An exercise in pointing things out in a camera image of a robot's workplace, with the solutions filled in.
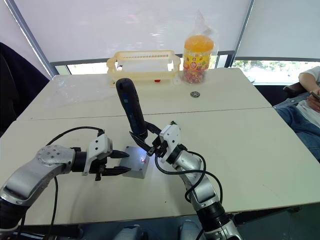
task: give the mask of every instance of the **floor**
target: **floor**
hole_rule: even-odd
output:
[[[320,239],[320,203],[304,205],[298,212],[283,211],[238,227],[245,240],[306,240]],[[197,216],[173,217],[127,222],[84,224],[81,240],[112,240],[123,227],[138,224],[148,232],[150,240],[176,240],[178,227]]]

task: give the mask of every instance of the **dark fabric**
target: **dark fabric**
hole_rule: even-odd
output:
[[[0,42],[0,54],[1,115],[8,113],[8,118],[12,118],[12,112],[7,111],[13,110],[18,117],[47,85],[49,80],[31,63],[2,42]],[[12,119],[4,121],[7,125],[8,122],[12,122]]]

